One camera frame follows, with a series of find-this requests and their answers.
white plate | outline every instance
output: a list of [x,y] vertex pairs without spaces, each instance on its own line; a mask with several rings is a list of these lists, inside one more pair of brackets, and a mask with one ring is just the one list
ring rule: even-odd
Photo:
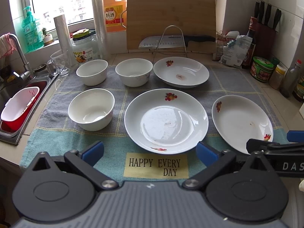
[[125,127],[140,147],[157,154],[194,148],[208,130],[204,107],[187,93],[155,89],[137,96],[126,109]]
[[192,88],[209,78],[208,69],[196,60],[186,57],[167,57],[154,64],[154,73],[173,87]]
[[237,95],[218,98],[212,106],[214,125],[223,139],[234,149],[249,154],[249,139],[273,140],[269,117],[253,101]]

stainless steel sink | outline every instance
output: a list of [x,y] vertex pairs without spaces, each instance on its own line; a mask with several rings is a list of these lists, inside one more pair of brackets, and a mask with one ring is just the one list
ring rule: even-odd
[[5,83],[0,85],[0,113],[5,107],[7,101],[12,98],[19,90],[25,87],[39,87],[40,96],[31,108],[27,118],[23,122],[20,129],[17,131],[11,131],[0,119],[0,140],[17,145],[23,131],[25,130],[27,124],[29,123],[32,115],[34,114],[37,106],[39,105],[41,99],[44,97],[45,93],[49,89],[50,85],[57,79],[57,76],[49,76],[47,71],[41,71],[37,73],[36,78],[30,81],[22,81],[21,78],[16,78],[10,83]]

faucet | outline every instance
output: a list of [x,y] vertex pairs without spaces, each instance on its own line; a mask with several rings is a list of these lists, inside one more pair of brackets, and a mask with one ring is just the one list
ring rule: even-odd
[[23,51],[21,49],[21,46],[20,46],[20,43],[19,43],[19,40],[18,40],[17,36],[14,35],[14,34],[10,34],[9,38],[14,41],[14,43],[16,45],[16,48],[17,48],[17,51],[18,51],[18,53],[19,53],[19,55],[21,57],[21,60],[23,62],[24,69],[25,69],[25,72],[22,73],[20,76],[18,76],[18,74],[16,75],[15,72],[14,72],[14,74],[17,77],[21,77],[23,80],[26,80],[26,79],[32,80],[32,79],[34,79],[36,77],[36,75],[34,74],[31,66],[29,65],[29,62],[25,58],[25,55],[24,55],[24,53],[23,53]]

potted plant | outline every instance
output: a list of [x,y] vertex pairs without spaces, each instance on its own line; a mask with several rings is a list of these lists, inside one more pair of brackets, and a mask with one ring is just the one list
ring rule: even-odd
[[45,27],[42,28],[42,33],[44,35],[44,38],[43,38],[44,46],[49,45],[54,42],[52,34],[50,34],[50,33],[48,34],[47,29]]

plastic wrap roll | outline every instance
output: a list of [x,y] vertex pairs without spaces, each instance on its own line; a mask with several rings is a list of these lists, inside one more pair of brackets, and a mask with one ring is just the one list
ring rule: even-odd
[[103,0],[92,0],[92,6],[99,53],[102,59],[108,61],[111,54],[105,28]]
[[73,54],[69,28],[67,27],[64,14],[54,17],[54,22],[55,22],[55,27],[56,27],[60,47],[63,51],[67,50],[69,54],[70,62],[68,63],[67,67],[70,68],[71,70],[75,69],[78,67],[78,64]]

